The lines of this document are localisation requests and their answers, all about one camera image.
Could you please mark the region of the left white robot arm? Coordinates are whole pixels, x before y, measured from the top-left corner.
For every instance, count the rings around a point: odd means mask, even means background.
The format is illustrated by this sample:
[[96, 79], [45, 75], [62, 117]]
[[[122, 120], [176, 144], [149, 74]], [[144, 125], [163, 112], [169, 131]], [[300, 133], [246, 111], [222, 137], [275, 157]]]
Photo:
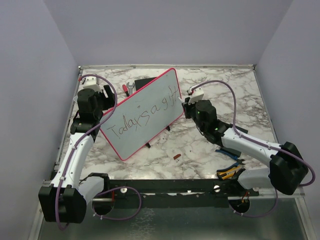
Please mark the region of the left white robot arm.
[[106, 197], [111, 190], [108, 177], [92, 173], [80, 182], [87, 155], [100, 130], [103, 112], [117, 104], [115, 88], [109, 84], [84, 88], [77, 93], [78, 110], [70, 127], [68, 149], [49, 186], [38, 193], [39, 202], [47, 222], [81, 223], [87, 205], [97, 195]]

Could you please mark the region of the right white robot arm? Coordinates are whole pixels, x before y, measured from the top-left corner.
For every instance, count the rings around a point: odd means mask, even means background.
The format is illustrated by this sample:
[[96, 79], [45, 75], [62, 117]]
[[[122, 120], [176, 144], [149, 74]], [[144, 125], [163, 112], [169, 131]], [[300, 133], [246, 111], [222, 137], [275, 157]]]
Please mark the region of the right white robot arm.
[[182, 102], [186, 119], [192, 119], [206, 140], [222, 148], [244, 153], [267, 166], [266, 169], [245, 170], [230, 182], [229, 189], [240, 196], [247, 189], [275, 188], [292, 195], [309, 172], [298, 148], [291, 142], [284, 144], [262, 141], [218, 119], [216, 108], [209, 100]]

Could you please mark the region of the pink framed whiteboard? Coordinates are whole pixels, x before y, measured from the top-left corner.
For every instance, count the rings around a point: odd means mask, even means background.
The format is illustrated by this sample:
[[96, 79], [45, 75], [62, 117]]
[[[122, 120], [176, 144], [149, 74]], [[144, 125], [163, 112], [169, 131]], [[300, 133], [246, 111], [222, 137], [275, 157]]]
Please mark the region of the pink framed whiteboard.
[[177, 71], [170, 68], [108, 110], [100, 131], [125, 161], [165, 130], [183, 113]]

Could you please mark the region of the red marker cap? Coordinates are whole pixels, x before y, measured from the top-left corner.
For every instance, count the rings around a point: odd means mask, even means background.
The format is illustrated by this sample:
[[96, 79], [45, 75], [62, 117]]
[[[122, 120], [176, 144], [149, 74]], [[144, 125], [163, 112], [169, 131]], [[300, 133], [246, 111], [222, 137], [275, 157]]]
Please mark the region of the red marker cap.
[[173, 157], [174, 160], [178, 159], [181, 156], [181, 154], [177, 154]]

